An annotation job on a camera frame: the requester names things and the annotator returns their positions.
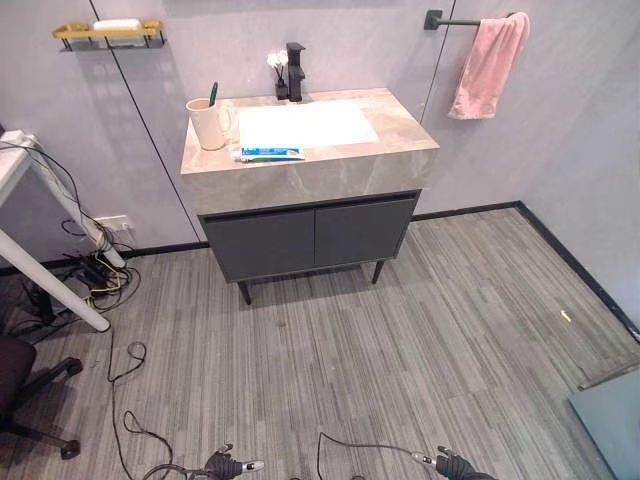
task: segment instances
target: cabinet leg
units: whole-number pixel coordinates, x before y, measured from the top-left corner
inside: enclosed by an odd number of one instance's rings
[[[371,283],[378,283],[378,278],[380,277],[380,272],[382,271],[382,267],[384,266],[384,260],[380,260],[376,262],[376,269],[373,271],[373,279]]]
[[[249,295],[249,288],[247,288],[247,282],[238,282],[238,288],[242,293],[242,298],[247,305],[251,305],[251,295]]]

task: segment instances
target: cabinet door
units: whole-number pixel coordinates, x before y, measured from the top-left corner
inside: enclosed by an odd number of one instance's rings
[[[316,266],[395,257],[415,198],[316,209]]]
[[[313,268],[313,210],[205,219],[227,281]]]

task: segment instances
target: gray wall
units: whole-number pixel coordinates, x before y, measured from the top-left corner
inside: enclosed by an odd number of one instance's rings
[[[637,0],[457,0],[525,11],[531,36],[492,120],[446,117],[474,32],[448,31],[424,127],[440,143],[418,209],[523,200],[640,325]]]
[[[306,90],[388,86],[419,117],[444,37],[422,30],[425,9],[419,0],[94,3],[102,18],[158,18],[165,24],[165,48],[116,52],[164,166],[111,54],[59,53],[60,42],[51,37],[63,23],[93,21],[87,0],[3,5],[0,123],[37,134],[74,174],[93,216],[129,215],[138,247],[204,239],[197,220],[180,204],[189,210],[178,172],[187,125],[184,103],[208,95],[214,79],[222,97],[271,94],[266,55],[295,40],[308,48]],[[444,0],[441,7],[450,10],[452,3]],[[33,34],[22,33],[24,22]],[[38,212],[36,197],[46,194],[21,185],[13,196],[0,208],[0,224],[37,258],[59,258],[75,248],[73,238],[53,233],[64,215]],[[45,234],[33,235],[34,224]]]
[[[640,322],[636,0],[457,0],[457,18],[523,10],[532,21],[497,117],[462,122],[446,112],[474,29],[421,29],[428,8],[448,16],[452,0],[95,3],[103,18],[165,23],[164,49],[116,54],[165,166],[110,54],[61,54],[50,37],[59,24],[93,19],[85,0],[3,5],[0,122],[38,135],[93,215],[130,215],[137,246],[203,239],[169,181],[188,210],[177,178],[185,99],[206,95],[213,79],[223,97],[270,94],[266,53],[296,40],[308,48],[305,89],[388,86],[441,143],[419,213],[523,199]],[[22,34],[24,21],[33,34]],[[58,232],[62,212],[44,212],[46,195],[29,182],[0,209],[0,224],[41,259],[78,248]]]

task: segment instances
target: dark gray cabinet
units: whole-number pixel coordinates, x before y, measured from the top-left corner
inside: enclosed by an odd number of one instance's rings
[[[316,266],[395,257],[415,199],[367,202],[316,210]]]
[[[314,267],[313,210],[250,215],[204,223],[227,281]]]
[[[398,254],[419,191],[202,216],[228,282],[384,260]]]

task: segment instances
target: white cup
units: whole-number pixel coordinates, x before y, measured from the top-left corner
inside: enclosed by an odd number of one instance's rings
[[[198,136],[200,146],[204,150],[217,150],[224,146],[224,132],[228,130],[222,128],[220,123],[220,112],[227,115],[227,124],[230,125],[229,111],[225,108],[213,105],[209,106],[208,98],[195,98],[187,102],[186,105],[191,123]]]

